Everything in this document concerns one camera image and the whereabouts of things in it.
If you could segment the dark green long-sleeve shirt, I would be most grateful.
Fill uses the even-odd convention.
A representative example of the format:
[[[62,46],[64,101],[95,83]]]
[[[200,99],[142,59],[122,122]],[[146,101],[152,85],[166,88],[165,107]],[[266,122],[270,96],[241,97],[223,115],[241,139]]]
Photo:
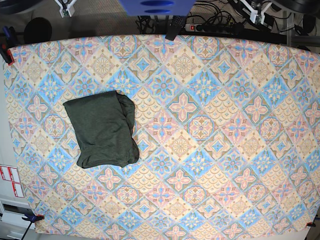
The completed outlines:
[[[63,103],[73,126],[83,169],[100,165],[125,167],[140,158],[133,139],[135,104],[117,91],[106,91]]]

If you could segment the colourful patterned tablecloth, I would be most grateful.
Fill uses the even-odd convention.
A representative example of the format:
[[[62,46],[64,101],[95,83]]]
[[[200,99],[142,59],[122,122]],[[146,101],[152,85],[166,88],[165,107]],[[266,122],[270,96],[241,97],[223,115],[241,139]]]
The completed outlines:
[[[42,234],[240,240],[320,207],[320,56],[250,40],[115,35],[23,45],[3,64],[22,189]],[[135,104],[139,161],[82,169],[68,100]]]

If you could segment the black remote control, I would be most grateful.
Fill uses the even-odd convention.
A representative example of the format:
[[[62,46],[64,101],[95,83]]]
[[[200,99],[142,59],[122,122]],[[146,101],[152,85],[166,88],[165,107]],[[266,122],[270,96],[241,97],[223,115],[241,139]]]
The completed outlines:
[[[174,15],[172,17],[170,26],[168,27],[165,39],[174,41],[181,29],[185,27],[186,19],[186,16]]]

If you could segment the white power strip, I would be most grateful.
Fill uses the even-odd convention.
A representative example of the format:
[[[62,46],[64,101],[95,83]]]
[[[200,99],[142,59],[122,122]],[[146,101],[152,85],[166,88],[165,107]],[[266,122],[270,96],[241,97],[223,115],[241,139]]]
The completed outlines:
[[[218,24],[199,24],[199,23],[186,23],[184,26],[186,32],[194,33],[233,33],[234,28],[228,25]]]

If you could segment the blue plastic box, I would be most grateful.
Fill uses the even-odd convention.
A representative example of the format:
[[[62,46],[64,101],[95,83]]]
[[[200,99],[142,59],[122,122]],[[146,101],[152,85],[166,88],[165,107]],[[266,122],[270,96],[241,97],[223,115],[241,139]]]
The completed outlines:
[[[120,0],[129,16],[186,16],[195,0]]]

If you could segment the black round stand base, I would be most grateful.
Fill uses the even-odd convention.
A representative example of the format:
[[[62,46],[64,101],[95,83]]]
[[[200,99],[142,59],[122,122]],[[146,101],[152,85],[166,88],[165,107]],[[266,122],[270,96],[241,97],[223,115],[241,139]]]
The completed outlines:
[[[32,19],[24,28],[24,43],[36,44],[49,42],[52,37],[52,30],[52,25],[47,19],[43,17],[36,17]]]

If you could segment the red white labels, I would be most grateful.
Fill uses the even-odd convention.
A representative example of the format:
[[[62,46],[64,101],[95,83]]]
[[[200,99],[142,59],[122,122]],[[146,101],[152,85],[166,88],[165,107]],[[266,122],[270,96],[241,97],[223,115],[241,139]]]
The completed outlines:
[[[1,165],[0,179],[2,183],[9,184],[16,198],[24,198],[22,184],[16,167]]]

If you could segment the blue clamp bottom left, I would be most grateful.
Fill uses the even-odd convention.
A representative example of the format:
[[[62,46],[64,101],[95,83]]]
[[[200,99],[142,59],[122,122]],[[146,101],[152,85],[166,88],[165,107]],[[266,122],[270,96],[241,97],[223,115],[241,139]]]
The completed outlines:
[[[25,230],[25,232],[24,232],[24,234],[23,234],[23,236],[21,238],[21,240],[24,240],[24,238],[25,238],[27,232],[29,231],[31,225],[36,223],[36,222],[38,222],[38,221],[44,220],[45,217],[43,215],[25,214],[21,219],[24,220],[24,221],[29,222],[29,225],[28,225],[27,229]]]

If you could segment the blue clamp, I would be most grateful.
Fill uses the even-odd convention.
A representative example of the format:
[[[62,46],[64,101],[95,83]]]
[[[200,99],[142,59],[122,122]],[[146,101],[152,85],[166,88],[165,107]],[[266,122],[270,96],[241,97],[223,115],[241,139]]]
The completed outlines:
[[[0,44],[0,54],[3,60],[10,66],[15,62],[10,50],[10,45],[12,44],[12,32],[7,26],[4,26],[2,30],[6,43]]]
[[[36,223],[36,222],[38,222],[38,221],[44,220],[45,217],[43,215],[25,214],[21,219],[24,220],[24,221],[29,222],[29,225],[28,225],[27,229],[25,230],[25,232],[24,232],[24,234],[23,234],[23,236],[21,238],[21,240],[24,240],[24,238],[25,238],[27,232],[29,231],[31,225]]]

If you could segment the blue clamp top left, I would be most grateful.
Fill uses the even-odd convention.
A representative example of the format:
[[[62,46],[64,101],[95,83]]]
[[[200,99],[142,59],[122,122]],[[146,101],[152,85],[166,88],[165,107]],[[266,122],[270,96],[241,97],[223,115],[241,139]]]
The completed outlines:
[[[15,62],[10,50],[10,45],[12,44],[12,32],[7,26],[4,26],[2,30],[6,43],[0,44],[0,54],[3,60],[10,66]]]

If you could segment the orange clamp bottom right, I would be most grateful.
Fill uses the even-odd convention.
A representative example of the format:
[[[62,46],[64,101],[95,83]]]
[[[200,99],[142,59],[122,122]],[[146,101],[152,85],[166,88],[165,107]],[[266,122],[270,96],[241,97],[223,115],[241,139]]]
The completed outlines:
[[[313,222],[308,222],[306,224],[307,227],[316,227],[316,223],[313,221]]]

